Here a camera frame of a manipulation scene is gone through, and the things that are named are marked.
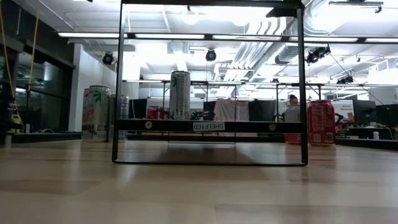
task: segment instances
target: label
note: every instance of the label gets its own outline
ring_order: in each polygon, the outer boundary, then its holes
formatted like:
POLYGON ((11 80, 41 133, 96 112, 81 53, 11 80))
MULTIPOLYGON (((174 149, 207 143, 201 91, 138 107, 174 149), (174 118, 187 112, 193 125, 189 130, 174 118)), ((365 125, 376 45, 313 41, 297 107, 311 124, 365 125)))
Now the label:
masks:
POLYGON ((193 131, 224 131, 224 122, 194 122, 193 131))

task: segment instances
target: wooden floor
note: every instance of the wooden floor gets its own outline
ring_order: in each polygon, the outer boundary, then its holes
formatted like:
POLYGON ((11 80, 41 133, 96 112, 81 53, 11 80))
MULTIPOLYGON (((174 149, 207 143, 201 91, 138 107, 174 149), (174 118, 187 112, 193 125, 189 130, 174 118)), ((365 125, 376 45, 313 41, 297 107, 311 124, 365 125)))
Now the wooden floor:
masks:
MULTIPOLYGON (((120 156, 294 162, 300 155, 297 146, 285 144, 211 147, 135 141, 121 144, 120 156)), ((312 148, 308 167, 133 166, 110 160, 106 143, 0 149, 0 223, 398 223, 398 153, 392 151, 312 148)))

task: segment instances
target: yellow rope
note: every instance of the yellow rope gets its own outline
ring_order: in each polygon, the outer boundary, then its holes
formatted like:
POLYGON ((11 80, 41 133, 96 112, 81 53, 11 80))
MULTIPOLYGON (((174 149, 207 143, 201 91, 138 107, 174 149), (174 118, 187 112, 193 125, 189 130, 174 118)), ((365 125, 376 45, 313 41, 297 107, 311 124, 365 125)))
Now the yellow rope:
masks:
POLYGON ((33 50, 32 50, 32 63, 30 65, 30 76, 29 76, 29 85, 28 85, 28 92, 30 92, 30 84, 32 83, 32 76, 33 76, 33 65, 35 60, 35 50, 36 50, 36 39, 37 39, 37 27, 39 26, 39 6, 40 0, 37 0, 36 4, 36 25, 35 25, 35 34, 33 38, 33 50))
POLYGON ((4 57, 6 58, 6 68, 7 68, 8 79, 9 79, 9 81, 10 81, 11 95, 12 95, 12 97, 13 97, 13 99, 14 99, 14 103, 16 104, 16 99, 15 99, 15 94, 14 94, 14 85, 12 84, 10 66, 9 66, 9 64, 8 64, 7 45, 6 45, 6 35, 4 34, 4 22, 3 22, 3 20, 2 20, 2 6, 1 6, 1 1, 0 1, 0 21, 1 21, 2 43, 3 43, 3 46, 4 46, 4 57))

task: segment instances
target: security camera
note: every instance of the security camera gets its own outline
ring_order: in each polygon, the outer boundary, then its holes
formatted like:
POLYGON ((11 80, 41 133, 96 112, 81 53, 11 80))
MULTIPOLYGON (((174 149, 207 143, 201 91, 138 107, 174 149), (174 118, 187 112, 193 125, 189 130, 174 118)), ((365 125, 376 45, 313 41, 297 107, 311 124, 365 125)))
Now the security camera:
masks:
POLYGON ((105 52, 102 62, 105 65, 113 65, 116 63, 116 57, 113 57, 113 52, 105 52))
POLYGON ((207 54, 206 54, 206 61, 212 62, 212 61, 216 60, 216 57, 217 57, 217 54, 216 54, 216 52, 214 51, 214 49, 209 49, 209 50, 207 51, 207 54))

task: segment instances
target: red can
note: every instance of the red can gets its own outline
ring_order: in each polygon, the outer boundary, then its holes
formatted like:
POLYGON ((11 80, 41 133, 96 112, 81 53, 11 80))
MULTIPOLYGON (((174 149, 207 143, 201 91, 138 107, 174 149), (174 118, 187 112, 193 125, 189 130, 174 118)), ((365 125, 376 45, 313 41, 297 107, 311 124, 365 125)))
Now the red can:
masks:
POLYGON ((308 113, 308 141, 311 145, 336 144, 335 108, 330 100, 311 101, 308 113))
MULTIPOLYGON (((300 106, 288 105, 285 111, 285 122, 300 122, 300 106)), ((298 144, 301 142, 301 134, 285 134, 287 144, 298 144)))

